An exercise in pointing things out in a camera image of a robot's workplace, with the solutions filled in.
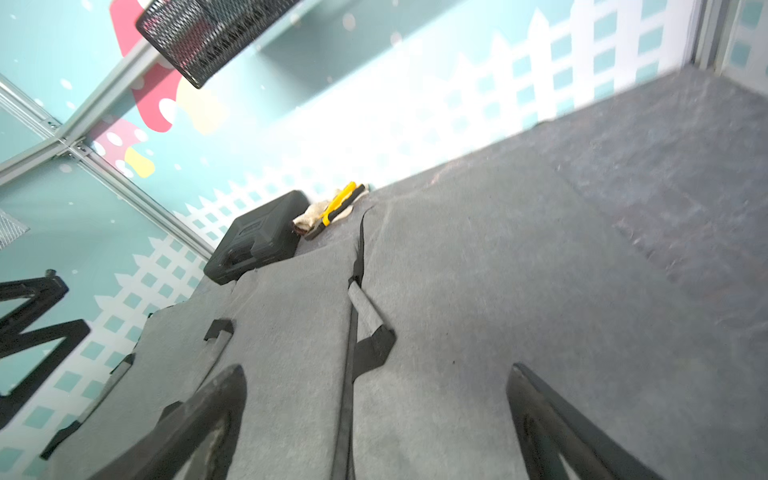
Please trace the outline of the grey laptop bag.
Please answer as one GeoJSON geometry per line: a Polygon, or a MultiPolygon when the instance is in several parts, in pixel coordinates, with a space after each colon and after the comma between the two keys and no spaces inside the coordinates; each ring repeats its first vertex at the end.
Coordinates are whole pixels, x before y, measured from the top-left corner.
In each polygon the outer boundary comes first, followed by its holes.
{"type": "Polygon", "coordinates": [[[364,218],[396,332],[354,386],[361,479],[523,479],[523,363],[667,479],[767,475],[767,349],[669,282],[533,151],[453,167],[364,218]]]}
{"type": "Polygon", "coordinates": [[[357,238],[244,275],[213,372],[238,364],[247,398],[230,479],[343,479],[349,436],[349,279],[357,238]]]}
{"type": "Polygon", "coordinates": [[[170,404],[204,383],[232,335],[207,340],[225,317],[236,283],[214,285],[155,312],[134,349],[131,366],[102,396],[85,422],[53,451],[43,479],[87,479],[119,457],[158,423],[170,404]]]}

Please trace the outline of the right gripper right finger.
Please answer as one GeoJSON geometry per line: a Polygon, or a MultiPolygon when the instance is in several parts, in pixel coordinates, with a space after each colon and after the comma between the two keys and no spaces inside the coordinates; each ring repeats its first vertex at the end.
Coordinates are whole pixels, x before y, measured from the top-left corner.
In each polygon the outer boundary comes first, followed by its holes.
{"type": "Polygon", "coordinates": [[[522,363],[512,366],[506,395],[528,477],[658,479],[655,471],[522,363]]]}

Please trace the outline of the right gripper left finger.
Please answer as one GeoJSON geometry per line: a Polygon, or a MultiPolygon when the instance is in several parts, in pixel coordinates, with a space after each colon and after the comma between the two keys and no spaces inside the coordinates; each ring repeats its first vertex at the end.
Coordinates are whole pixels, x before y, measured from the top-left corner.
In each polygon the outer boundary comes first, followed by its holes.
{"type": "Polygon", "coordinates": [[[227,367],[94,479],[225,479],[247,400],[241,365],[227,367]]]}

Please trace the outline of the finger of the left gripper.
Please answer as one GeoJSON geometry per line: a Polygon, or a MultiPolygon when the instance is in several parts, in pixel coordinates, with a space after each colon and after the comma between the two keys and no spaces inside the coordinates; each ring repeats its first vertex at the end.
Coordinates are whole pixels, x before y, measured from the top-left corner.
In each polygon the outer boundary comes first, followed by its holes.
{"type": "Polygon", "coordinates": [[[55,270],[47,270],[43,277],[2,282],[1,301],[22,300],[22,303],[1,318],[1,335],[22,333],[68,292],[68,286],[55,270]]]}
{"type": "Polygon", "coordinates": [[[46,355],[7,395],[1,396],[1,428],[4,429],[35,394],[46,379],[89,335],[86,321],[72,320],[30,332],[1,338],[1,358],[15,355],[39,345],[57,341],[46,355]]]}

